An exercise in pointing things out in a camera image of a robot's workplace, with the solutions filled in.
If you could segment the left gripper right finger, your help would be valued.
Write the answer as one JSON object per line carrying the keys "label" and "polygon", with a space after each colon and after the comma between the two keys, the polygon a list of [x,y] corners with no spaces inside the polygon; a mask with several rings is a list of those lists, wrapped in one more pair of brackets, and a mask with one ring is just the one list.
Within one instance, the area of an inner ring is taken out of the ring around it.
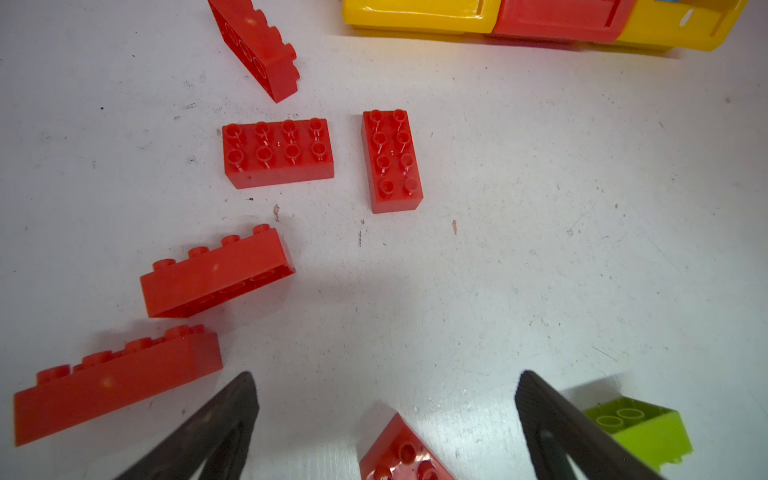
{"label": "left gripper right finger", "polygon": [[574,460],[589,479],[658,479],[654,470],[544,381],[525,370],[515,392],[531,462],[538,479],[573,479]]}

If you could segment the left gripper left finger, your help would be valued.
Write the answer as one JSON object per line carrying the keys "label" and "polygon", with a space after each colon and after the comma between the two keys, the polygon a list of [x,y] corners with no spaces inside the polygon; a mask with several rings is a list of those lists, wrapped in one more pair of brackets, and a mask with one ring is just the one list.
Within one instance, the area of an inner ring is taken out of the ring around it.
{"label": "left gripper left finger", "polygon": [[252,374],[236,376],[120,479],[238,479],[259,413]]}

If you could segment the small green lego front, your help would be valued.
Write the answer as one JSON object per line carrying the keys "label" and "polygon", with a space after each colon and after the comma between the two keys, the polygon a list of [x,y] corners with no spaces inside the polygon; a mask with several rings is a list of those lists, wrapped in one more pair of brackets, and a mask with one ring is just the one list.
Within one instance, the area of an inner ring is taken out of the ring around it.
{"label": "small green lego front", "polygon": [[693,446],[680,413],[629,397],[599,403],[583,413],[657,473],[680,464]]}

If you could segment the red lego brick lower left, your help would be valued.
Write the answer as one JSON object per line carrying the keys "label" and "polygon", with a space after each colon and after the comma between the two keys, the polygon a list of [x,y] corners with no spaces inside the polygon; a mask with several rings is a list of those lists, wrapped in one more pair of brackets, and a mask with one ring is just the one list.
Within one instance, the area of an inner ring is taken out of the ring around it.
{"label": "red lego brick lower left", "polygon": [[88,355],[74,366],[40,371],[13,398],[17,447],[90,421],[223,368],[218,335],[181,325],[119,351]]}

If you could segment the red lego brick on side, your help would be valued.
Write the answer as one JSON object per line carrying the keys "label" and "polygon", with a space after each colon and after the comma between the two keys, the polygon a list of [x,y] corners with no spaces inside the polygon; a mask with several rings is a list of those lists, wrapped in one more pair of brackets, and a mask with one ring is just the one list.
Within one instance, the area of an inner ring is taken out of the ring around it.
{"label": "red lego brick on side", "polygon": [[278,231],[260,224],[248,237],[224,237],[218,248],[195,247],[185,260],[156,261],[140,283],[149,317],[189,318],[294,273]]}

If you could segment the red lego brick near front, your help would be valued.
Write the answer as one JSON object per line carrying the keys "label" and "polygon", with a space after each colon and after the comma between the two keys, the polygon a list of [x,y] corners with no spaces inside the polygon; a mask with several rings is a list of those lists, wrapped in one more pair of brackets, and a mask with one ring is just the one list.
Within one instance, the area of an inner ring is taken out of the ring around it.
{"label": "red lego brick near front", "polygon": [[454,480],[396,413],[359,463],[363,480]]}

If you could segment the red lego brick flat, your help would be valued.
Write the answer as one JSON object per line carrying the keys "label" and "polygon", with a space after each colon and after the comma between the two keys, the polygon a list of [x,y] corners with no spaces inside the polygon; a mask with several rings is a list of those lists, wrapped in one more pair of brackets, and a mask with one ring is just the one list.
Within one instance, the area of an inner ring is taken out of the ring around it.
{"label": "red lego brick flat", "polygon": [[325,119],[228,124],[222,141],[225,175],[237,189],[334,176]]}

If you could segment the red lego brick upright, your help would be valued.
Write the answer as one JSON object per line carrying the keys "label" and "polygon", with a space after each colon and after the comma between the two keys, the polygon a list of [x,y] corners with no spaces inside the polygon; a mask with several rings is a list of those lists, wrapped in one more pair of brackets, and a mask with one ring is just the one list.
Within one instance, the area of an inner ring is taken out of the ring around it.
{"label": "red lego brick upright", "polygon": [[363,113],[362,139],[374,214],[415,210],[424,198],[408,113]]}

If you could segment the red lego brick far left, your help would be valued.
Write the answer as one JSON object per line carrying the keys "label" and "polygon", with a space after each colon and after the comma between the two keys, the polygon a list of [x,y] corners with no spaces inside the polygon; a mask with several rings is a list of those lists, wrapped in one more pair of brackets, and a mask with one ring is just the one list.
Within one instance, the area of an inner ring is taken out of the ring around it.
{"label": "red lego brick far left", "polygon": [[275,103],[298,91],[296,51],[248,0],[210,0],[223,40]]}

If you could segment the red plastic bin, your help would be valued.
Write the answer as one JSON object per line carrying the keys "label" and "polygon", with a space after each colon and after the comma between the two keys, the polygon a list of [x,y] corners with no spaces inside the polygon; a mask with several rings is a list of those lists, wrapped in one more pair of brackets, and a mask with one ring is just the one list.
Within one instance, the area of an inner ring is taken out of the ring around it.
{"label": "red plastic bin", "polygon": [[635,3],[635,0],[502,1],[492,34],[611,44],[622,33]]}

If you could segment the right yellow plastic bin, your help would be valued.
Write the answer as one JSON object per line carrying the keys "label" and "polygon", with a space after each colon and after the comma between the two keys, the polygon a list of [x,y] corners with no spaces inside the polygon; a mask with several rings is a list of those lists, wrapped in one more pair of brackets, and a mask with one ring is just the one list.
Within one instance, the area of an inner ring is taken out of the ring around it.
{"label": "right yellow plastic bin", "polygon": [[714,51],[728,37],[747,0],[638,0],[615,45]]}

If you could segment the yellow plastic bin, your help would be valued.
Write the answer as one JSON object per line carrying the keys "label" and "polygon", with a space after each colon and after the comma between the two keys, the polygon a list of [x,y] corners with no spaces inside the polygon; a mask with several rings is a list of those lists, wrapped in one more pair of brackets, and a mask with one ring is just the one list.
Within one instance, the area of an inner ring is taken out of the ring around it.
{"label": "yellow plastic bin", "polygon": [[728,37],[747,0],[638,0],[615,45],[714,51]]}
{"label": "yellow plastic bin", "polygon": [[360,28],[490,33],[501,0],[344,0],[344,22]]}

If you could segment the left yellow plastic bin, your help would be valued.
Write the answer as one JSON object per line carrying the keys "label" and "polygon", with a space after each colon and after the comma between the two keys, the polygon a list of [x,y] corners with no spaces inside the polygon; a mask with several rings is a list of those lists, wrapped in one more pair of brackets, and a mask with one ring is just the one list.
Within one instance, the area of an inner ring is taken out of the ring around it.
{"label": "left yellow plastic bin", "polygon": [[344,0],[344,22],[360,28],[490,33],[501,0]]}

